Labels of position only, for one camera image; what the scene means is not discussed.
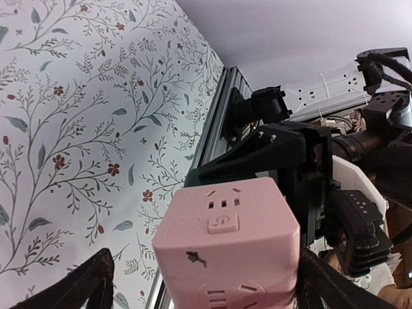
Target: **cable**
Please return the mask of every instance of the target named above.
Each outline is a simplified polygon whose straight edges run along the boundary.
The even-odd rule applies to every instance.
[[[354,129],[353,123],[347,118],[341,117],[341,116],[327,116],[326,119],[332,119],[332,120],[341,120],[345,122],[352,130]]]
[[[394,246],[397,246],[397,245],[400,245],[401,243],[405,243],[409,241],[411,238],[412,238],[412,223],[409,224],[409,226],[406,229],[404,229],[402,232],[400,232],[398,235],[392,238],[391,241]]]
[[[412,71],[395,59],[381,53],[370,53],[367,57],[366,65],[374,74],[376,74],[376,76],[390,82],[391,84],[395,84],[412,91],[412,86],[410,85],[412,84]],[[392,69],[407,82],[394,79],[393,77],[385,74],[382,66],[387,66],[389,69]]]

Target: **black bracket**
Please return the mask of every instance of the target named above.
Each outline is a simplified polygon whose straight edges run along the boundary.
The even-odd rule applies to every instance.
[[[336,190],[326,203],[324,233],[344,274],[360,277],[388,260],[392,242],[380,225],[382,214],[358,190]]]
[[[224,182],[275,171],[277,185],[301,226],[301,246],[320,237],[322,208],[332,187],[330,130],[300,122],[267,124],[227,153],[192,172],[191,183]]]
[[[289,118],[292,111],[287,109],[281,86],[256,90],[244,99],[237,88],[232,88],[229,106],[223,121],[223,138],[232,147],[238,143],[245,126],[262,120],[264,124],[277,124]]]

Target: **floral wallpaper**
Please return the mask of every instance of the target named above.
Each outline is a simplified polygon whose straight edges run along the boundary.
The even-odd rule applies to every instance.
[[[102,247],[144,307],[222,69],[174,1],[0,2],[2,308]]]

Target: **pink power strip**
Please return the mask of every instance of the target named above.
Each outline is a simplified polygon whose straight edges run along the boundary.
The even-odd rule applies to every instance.
[[[292,308],[300,229],[271,178],[183,188],[153,239],[176,309]]]

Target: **person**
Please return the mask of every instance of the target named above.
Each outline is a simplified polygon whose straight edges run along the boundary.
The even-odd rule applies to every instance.
[[[333,250],[331,250],[325,259],[328,260],[329,265],[343,275],[337,256]],[[345,275],[343,276],[398,309],[412,309],[412,288],[397,288],[391,270],[386,263],[372,267],[371,272],[363,277],[351,278]]]

